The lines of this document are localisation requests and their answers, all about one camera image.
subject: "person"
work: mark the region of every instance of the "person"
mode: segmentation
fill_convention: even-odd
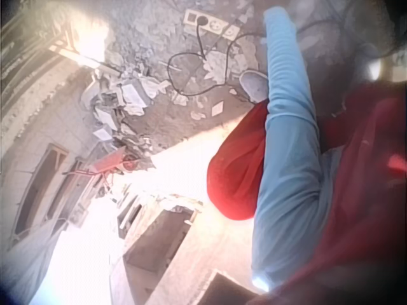
[[[252,280],[268,294],[251,304],[374,299],[403,272],[403,90],[363,86],[348,96],[347,113],[317,119],[295,25],[273,7],[265,26],[268,78],[247,71],[240,82],[254,101],[268,100],[207,174],[220,212],[254,217]]]

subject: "wall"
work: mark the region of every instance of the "wall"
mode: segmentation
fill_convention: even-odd
[[[67,71],[70,71],[72,63],[65,63]],[[55,211],[53,219],[46,222],[44,219],[65,178],[62,172],[68,171],[76,158],[86,160],[97,144],[97,139],[92,135],[92,114],[82,111],[79,105],[87,74],[85,70],[74,73],[65,79],[65,85],[48,100],[43,101],[42,94],[32,94],[29,100],[25,99],[27,104],[40,103],[43,106],[35,116],[31,116],[24,133],[14,141],[1,160],[1,272],[6,288],[11,291],[18,291],[18,287],[26,287],[27,283],[32,285],[32,288],[21,293],[21,299],[24,300],[32,297],[45,275],[44,269],[48,267],[49,261],[42,263],[38,260],[40,253],[45,253],[50,248],[50,241],[58,235],[56,233],[52,237],[52,231],[64,202]],[[11,238],[24,193],[50,143],[68,154],[41,200],[29,235],[12,246]],[[85,187],[81,183],[84,182],[75,180],[71,196],[80,197],[75,189],[80,189],[81,193]]]
[[[196,304],[216,271],[260,293],[251,283],[251,239],[252,220],[228,220],[208,204],[146,304]]]

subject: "electrical outlet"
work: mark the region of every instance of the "electrical outlet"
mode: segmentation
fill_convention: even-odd
[[[217,35],[220,35],[223,29],[229,25],[229,23],[224,20],[218,19],[206,13],[202,13],[201,11],[189,9],[185,11],[184,24],[196,27],[197,19],[199,16],[205,16],[206,18],[208,18],[208,24],[202,25],[200,28]],[[223,37],[229,40],[234,40],[237,37],[239,31],[239,27],[237,27],[236,25],[231,25],[223,34]]]

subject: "red object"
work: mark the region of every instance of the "red object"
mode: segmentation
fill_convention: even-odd
[[[312,261],[283,290],[335,265],[403,257],[405,97],[403,88],[366,85],[347,97],[345,112],[335,118],[318,119],[322,153],[346,146],[321,242]],[[209,164],[209,198],[228,218],[254,216],[263,174],[266,115],[266,102],[255,106]]]

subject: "wooden plank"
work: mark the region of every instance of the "wooden plank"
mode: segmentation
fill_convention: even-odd
[[[78,53],[75,53],[71,50],[67,50],[61,46],[58,46],[57,44],[53,44],[48,48],[50,51],[58,53],[59,55],[65,56],[71,60],[74,60],[77,63],[87,65],[88,67],[91,67],[93,69],[99,69],[102,72],[109,73],[110,75],[116,76],[117,78],[120,77],[120,72],[112,69],[94,59],[82,56]]]

